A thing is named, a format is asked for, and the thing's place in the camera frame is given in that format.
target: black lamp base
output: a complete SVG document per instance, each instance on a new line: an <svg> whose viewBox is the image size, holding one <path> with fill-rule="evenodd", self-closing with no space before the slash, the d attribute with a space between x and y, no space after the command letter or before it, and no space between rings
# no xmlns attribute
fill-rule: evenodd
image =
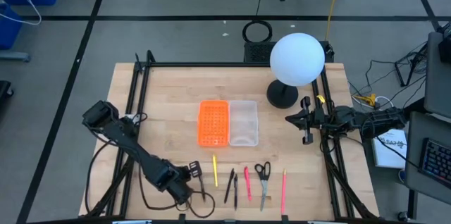
<svg viewBox="0 0 451 224"><path fill-rule="evenodd" d="M296 87L285 85L279 80L274 80L266 92L269 103L276 108L290 108L296 103L298 96Z"/></svg>

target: scissor handle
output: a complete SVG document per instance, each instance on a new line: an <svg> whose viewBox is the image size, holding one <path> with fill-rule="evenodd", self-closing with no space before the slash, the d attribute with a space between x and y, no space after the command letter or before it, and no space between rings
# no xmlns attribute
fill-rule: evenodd
<svg viewBox="0 0 451 224"><path fill-rule="evenodd" d="M255 164L255 171L259 174L260 180L268 180L271 174L271 163L265 162L264 166L261 164Z"/></svg>

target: orange container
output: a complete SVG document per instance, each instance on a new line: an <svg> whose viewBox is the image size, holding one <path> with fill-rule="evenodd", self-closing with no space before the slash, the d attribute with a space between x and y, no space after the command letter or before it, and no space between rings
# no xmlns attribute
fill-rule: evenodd
<svg viewBox="0 0 451 224"><path fill-rule="evenodd" d="M201 101L197 120L197 143L203 147L226 147L229 137L227 101Z"/></svg>

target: gray floor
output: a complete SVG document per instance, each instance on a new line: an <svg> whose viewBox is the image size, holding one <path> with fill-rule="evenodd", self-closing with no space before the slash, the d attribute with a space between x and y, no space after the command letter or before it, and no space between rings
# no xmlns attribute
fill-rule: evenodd
<svg viewBox="0 0 451 224"><path fill-rule="evenodd" d="M449 0L428 0L434 13L451 15ZM95 0L58 0L52 7L38 7L43 15L90 15ZM331 0L261 0L259 15L327 15ZM258 0L103 0L99 15L254 15ZM32 15L26 6L15 6ZM420 0L337 0L335 15L425 16ZM242 61L242 28L247 21L97 21L73 86L49 164L42 178L29 221L74 218L78 214L87 166L92 156L92 136L81 126L82 112L105 99L114 64L144 57L151 49L158 61ZM270 21L273 40L291 32L305 32L323 39L325 21ZM49 134L63 89L87 22L44 21L24 26L14 51L26 51L30 63L0 61L0 79L13 82L16 95L0 117L0 213L2 223L14 223ZM395 61L426 41L430 22L332 22L329 40L335 60L345 64L348 79L365 85L370 59ZM259 26L249 38L264 38ZM375 80L392 70L374 65ZM417 87L394 99L403 106ZM377 95L391 97L399 91L395 74L373 86ZM412 101L422 97L419 91ZM407 208L408 190L397 181L397 170L374 168L367 149L371 179L381 215L395 219ZM418 220L448 223L451 206L421 195Z"/></svg>

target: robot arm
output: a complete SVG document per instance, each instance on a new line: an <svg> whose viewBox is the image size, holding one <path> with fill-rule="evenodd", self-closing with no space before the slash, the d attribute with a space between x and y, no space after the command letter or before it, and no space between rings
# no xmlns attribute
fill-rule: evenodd
<svg viewBox="0 0 451 224"><path fill-rule="evenodd" d="M346 135L348 132L359 129L365 139L377 137L390 129L403 128L407 122L402 109L387 108L382 111L368 113L356 111L348 106L337 106L333 113L326 115L322 106L309 112L310 97L301 100L302 110L295 115L287 116L286 121L292 123L299 130L304 130L306 136L303 144L313 142L310 128L327 130L332 137Z"/></svg>
<svg viewBox="0 0 451 224"><path fill-rule="evenodd" d="M83 125L94 133L112 140L142 167L146 179L160 192L168 190L178 204L184 204L192 194L187 186L191 179L187 166L176 167L171 162L149 154L137 143L136 125L130 118L118 118L118 110L106 101L98 101L85 114Z"/></svg>

